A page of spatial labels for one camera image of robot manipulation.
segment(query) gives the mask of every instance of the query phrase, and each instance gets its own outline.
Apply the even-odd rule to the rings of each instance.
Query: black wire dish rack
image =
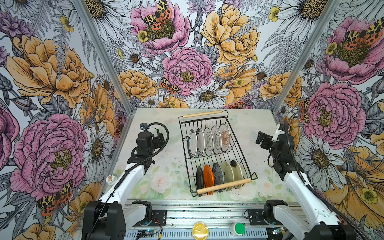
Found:
[[[219,117],[212,117],[212,118],[202,118],[202,119],[195,119],[190,121],[184,121],[185,118],[189,117],[197,117],[197,116],[205,116],[205,115],[211,115],[211,114],[220,114],[226,112],[226,116],[219,116]],[[197,113],[197,114],[189,114],[189,115],[183,115],[179,117],[179,124],[180,124],[180,130],[181,130],[181,138],[183,142],[183,150],[184,150],[184,157],[185,157],[185,164],[187,168],[188,173],[188,180],[189,180],[189,189],[193,197],[199,196],[201,197],[202,194],[197,193],[197,185],[196,185],[196,171],[197,168],[200,166],[201,169],[204,169],[205,165],[209,165],[211,168],[214,163],[218,163],[220,166],[223,162],[231,162],[232,160],[235,160],[240,168],[242,168],[243,171],[243,178],[251,180],[257,179],[257,174],[255,172],[251,173],[248,167],[248,163],[245,160],[243,151],[240,148],[240,145],[237,141],[237,138],[235,136],[235,133],[233,132],[233,129],[231,127],[231,124],[228,121],[228,111],[212,111],[212,112],[206,112],[206,113]],[[213,126],[219,127],[221,124],[225,124],[228,129],[230,130],[230,146],[227,151],[223,152],[220,150],[218,154],[212,153],[211,156],[207,156],[207,153],[204,151],[202,156],[198,156],[196,154],[195,157],[191,158],[188,153],[188,137],[190,130],[193,129],[196,131],[198,128],[201,128],[203,131],[205,128],[212,129]]]

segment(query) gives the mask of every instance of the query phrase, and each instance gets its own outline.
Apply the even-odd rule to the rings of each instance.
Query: wooden handle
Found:
[[[199,116],[211,115],[211,114],[216,114],[216,113],[222,113],[222,111],[218,110],[218,111],[205,112],[205,113],[187,114],[187,115],[183,115],[183,118],[199,117]]]
[[[228,183],[224,183],[224,184],[220,184],[220,185],[216,185],[216,186],[212,186],[212,187],[206,187],[206,188],[198,189],[197,194],[203,194],[206,192],[212,192],[212,191],[216,191],[219,189],[225,189],[225,188],[234,187],[237,185],[243,185],[243,184],[249,183],[249,182],[251,182],[251,179],[247,178],[247,179],[237,180],[234,182],[228,182]]]

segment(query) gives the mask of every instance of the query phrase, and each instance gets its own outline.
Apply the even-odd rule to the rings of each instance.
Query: table surface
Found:
[[[185,165],[179,116],[215,110],[217,109],[137,109],[113,173],[117,176],[123,173],[132,149],[137,146],[135,141],[140,132],[140,123],[163,123],[167,126],[170,137],[166,147],[154,157],[153,160],[155,160],[156,164],[149,167],[147,173],[135,186],[129,199],[192,200],[196,202],[200,200],[265,202],[268,199],[282,199],[286,202],[296,202],[290,189],[281,181],[274,169],[268,166],[268,151],[255,144],[259,131],[269,135],[275,133],[276,124],[273,116],[270,110],[250,109],[227,109],[229,113],[228,120],[244,153],[250,171],[256,172],[258,179],[245,184],[240,189],[233,188],[231,191],[192,197]],[[227,114],[224,113],[209,115],[208,117],[226,116]],[[188,118],[182,119],[182,121],[206,117]]]

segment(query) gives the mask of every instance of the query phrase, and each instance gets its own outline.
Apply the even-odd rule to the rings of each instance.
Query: wall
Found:
[[[70,1],[0,7],[1,235],[70,240],[126,112]]]
[[[128,19],[90,13],[134,107],[271,109],[326,2],[132,0],[114,8]]]
[[[288,96],[276,113],[289,122],[296,159],[317,191],[371,239],[384,237],[383,5],[339,5],[343,17],[330,22],[300,73],[299,103]]]

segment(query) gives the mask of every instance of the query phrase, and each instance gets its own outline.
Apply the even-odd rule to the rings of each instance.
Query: black cable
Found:
[[[295,155],[293,154],[293,149],[292,149],[292,146],[291,146],[291,143],[289,141],[289,132],[288,132],[288,125],[287,124],[284,124],[284,131],[285,131],[285,138],[286,138],[286,141],[287,141],[287,145],[288,145],[288,148],[290,150],[290,154],[291,154],[291,157],[293,159],[293,164],[295,166],[295,169],[296,169],[296,172],[297,174],[299,175],[301,181],[305,184],[305,186],[309,189],[309,191],[311,193],[313,193],[313,195],[315,195],[321,202],[323,202],[329,209],[331,209],[332,211],[334,211],[337,215],[339,215],[341,218],[343,218],[352,228],[353,230],[355,230],[363,240],[369,240],[366,235],[364,235],[364,233],[357,227],[355,226],[351,220],[349,220],[348,217],[346,217],[346,215],[344,215],[342,212],[340,212],[339,210],[337,210],[337,208],[335,208],[332,204],[330,204],[327,200],[325,200],[321,195],[319,195],[311,186],[309,183],[306,183],[306,180],[304,179],[303,175],[301,174],[301,171],[300,171],[300,168],[298,166],[298,162],[296,161],[296,158],[295,158]]]
[[[149,156],[149,157],[145,158],[144,160],[142,160],[142,161],[136,163],[135,165],[133,165],[132,167],[130,167],[128,170],[126,170],[125,173],[124,173],[124,175],[122,176],[122,178],[120,178],[120,180],[119,180],[119,181],[117,182],[117,184],[115,185],[115,187],[114,187],[115,189],[117,189],[117,188],[123,183],[124,179],[128,176],[128,174],[129,174],[133,169],[135,169],[137,166],[140,166],[141,164],[144,164],[146,161],[150,160],[152,157],[156,156],[156,155],[157,155],[159,152],[161,152],[161,151],[164,149],[164,147],[167,145],[168,140],[169,140],[169,131],[168,131],[167,127],[166,127],[164,124],[160,123],[160,122],[153,122],[153,123],[148,124],[147,127],[144,129],[144,131],[146,131],[146,130],[147,130],[150,126],[152,126],[152,125],[160,125],[160,126],[162,126],[162,127],[165,129],[165,131],[166,131],[166,133],[167,133],[167,139],[166,139],[166,141],[164,142],[164,145],[163,145],[161,148],[159,148],[156,152],[154,152],[154,154],[152,154],[151,156]]]

